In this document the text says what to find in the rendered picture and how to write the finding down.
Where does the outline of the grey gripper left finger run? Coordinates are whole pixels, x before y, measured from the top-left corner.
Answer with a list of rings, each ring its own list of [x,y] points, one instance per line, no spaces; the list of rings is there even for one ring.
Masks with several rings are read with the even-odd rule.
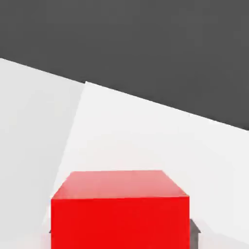
[[[42,232],[39,249],[51,249],[51,230]]]

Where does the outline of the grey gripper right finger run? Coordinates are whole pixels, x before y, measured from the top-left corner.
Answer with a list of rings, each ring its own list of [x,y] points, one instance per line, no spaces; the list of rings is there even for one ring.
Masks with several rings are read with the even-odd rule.
[[[190,219],[190,249],[249,249],[249,244],[214,232],[202,220]]]

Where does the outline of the small red cube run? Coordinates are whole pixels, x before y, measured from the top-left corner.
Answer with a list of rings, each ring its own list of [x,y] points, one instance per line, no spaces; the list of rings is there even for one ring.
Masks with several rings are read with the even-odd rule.
[[[51,199],[51,249],[190,249],[190,198],[161,170],[71,172]]]

